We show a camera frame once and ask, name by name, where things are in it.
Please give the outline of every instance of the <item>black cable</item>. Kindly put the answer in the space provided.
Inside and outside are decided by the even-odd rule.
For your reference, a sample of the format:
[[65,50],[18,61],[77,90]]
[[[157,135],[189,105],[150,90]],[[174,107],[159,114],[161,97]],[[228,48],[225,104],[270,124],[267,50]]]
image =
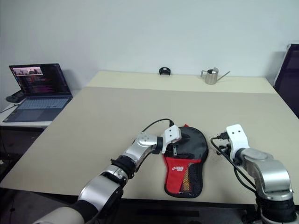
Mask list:
[[249,187],[247,184],[245,184],[242,179],[239,177],[238,175],[238,172],[237,172],[237,169],[234,167],[234,173],[235,173],[235,176],[236,178],[238,179],[238,181],[245,187],[247,188],[248,190],[252,191],[253,193],[256,193],[256,191],[254,189],[252,189],[251,187]]
[[163,121],[163,120],[168,120],[168,121],[169,121],[169,127],[171,127],[171,126],[174,125],[173,121],[170,120],[169,118],[163,118],[163,119],[154,121],[153,123],[151,123],[150,125],[148,125],[145,129],[143,129],[141,132],[145,132],[149,127],[151,127],[151,126],[154,125],[155,123],[158,123],[158,122]]
[[11,224],[11,217],[13,215],[13,211],[15,210],[14,209],[14,196],[13,196],[13,199],[12,199],[12,203],[11,203],[11,209],[10,209],[10,215],[9,215],[9,224]]
[[144,159],[143,159],[143,160],[141,161],[141,163],[139,164],[139,167],[136,169],[135,173],[138,172],[140,166],[143,164],[143,162],[145,161],[146,157],[148,157],[151,153],[152,153],[152,152],[149,152],[149,153],[147,153],[147,154],[145,155]]
[[9,108],[7,108],[7,109],[1,111],[0,113],[3,113],[4,111],[8,111],[9,109],[11,109],[11,108],[13,108],[13,107],[15,107],[15,106],[18,106],[18,104],[14,104],[13,106],[11,106],[11,107],[9,107]]
[[211,138],[212,145],[221,153],[221,155],[223,155],[227,159],[227,161],[229,161],[230,164],[233,165],[233,167],[242,175],[242,177],[244,177],[244,179],[248,181],[248,183],[250,183],[254,189],[256,189],[255,184],[234,164],[234,162],[231,161],[231,159],[225,153],[222,152],[222,150],[218,146],[216,146],[216,144],[213,141],[215,139],[218,138],[217,137]]
[[0,136],[0,141],[1,141],[1,143],[2,143],[4,152],[6,153],[6,155],[8,155],[8,153],[7,153],[7,151],[6,151],[6,148],[5,148],[5,145],[4,145],[4,141],[3,141],[3,139],[2,139],[2,136]]

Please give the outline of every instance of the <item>white wall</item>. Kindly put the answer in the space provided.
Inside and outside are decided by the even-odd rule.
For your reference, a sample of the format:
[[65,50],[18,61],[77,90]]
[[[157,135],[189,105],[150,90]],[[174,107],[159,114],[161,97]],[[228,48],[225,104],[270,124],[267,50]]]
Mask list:
[[299,40],[298,0],[0,0],[1,99],[11,64],[60,63],[71,88],[99,70],[277,72]]

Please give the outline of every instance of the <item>white table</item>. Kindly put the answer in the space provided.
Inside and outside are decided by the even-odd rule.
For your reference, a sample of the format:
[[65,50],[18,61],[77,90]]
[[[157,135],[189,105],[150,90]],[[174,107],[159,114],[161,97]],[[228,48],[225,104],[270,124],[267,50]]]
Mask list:
[[[249,145],[274,155],[299,192],[299,121],[265,78],[225,77],[206,85],[196,76],[99,72],[34,142],[0,184],[3,188],[78,195],[85,183],[116,159],[154,120],[198,128],[209,141],[239,123]],[[161,134],[167,123],[148,132]],[[255,203],[233,168],[210,146],[203,191],[194,199],[164,192],[161,155],[150,155],[124,188],[124,198]],[[299,204],[299,196],[294,201]]]

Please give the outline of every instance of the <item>small black object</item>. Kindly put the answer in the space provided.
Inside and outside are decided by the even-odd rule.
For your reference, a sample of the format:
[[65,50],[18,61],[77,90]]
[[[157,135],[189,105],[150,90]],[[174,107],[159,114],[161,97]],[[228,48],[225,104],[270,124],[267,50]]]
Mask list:
[[25,95],[22,90],[15,92],[13,95],[6,97],[6,101],[10,103],[19,103],[25,98]]
[[162,67],[159,69],[159,74],[160,75],[169,75],[171,74],[171,70],[167,67]]

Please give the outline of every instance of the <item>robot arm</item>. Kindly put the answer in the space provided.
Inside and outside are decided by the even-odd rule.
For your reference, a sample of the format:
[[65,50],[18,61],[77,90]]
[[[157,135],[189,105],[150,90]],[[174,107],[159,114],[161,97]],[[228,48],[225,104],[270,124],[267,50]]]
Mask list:
[[229,140],[227,154],[230,159],[241,165],[255,181],[263,223],[298,224],[290,177],[284,165],[272,155],[250,148],[240,125],[227,127],[221,135]]
[[56,209],[34,224],[84,224],[92,223],[98,215],[106,215],[119,202],[123,187],[147,155],[159,154],[180,139],[176,125],[166,129],[162,136],[140,133],[122,155],[111,160],[111,165],[85,185],[76,203]]

